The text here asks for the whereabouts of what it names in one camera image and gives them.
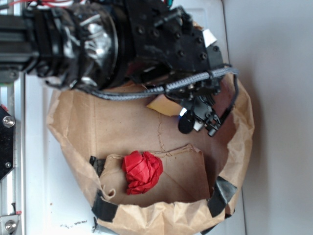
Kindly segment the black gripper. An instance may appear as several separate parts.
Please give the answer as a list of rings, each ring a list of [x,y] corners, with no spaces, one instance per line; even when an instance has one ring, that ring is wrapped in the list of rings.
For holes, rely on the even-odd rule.
[[[111,0],[118,35],[113,85],[163,85],[189,75],[220,69],[222,53],[205,45],[202,30],[181,6],[161,0]]]

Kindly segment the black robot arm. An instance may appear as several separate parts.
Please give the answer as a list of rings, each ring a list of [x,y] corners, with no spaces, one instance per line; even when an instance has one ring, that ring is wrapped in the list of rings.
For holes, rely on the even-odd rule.
[[[0,17],[0,82],[36,75],[57,89],[167,83],[224,65],[182,7],[90,0]]]

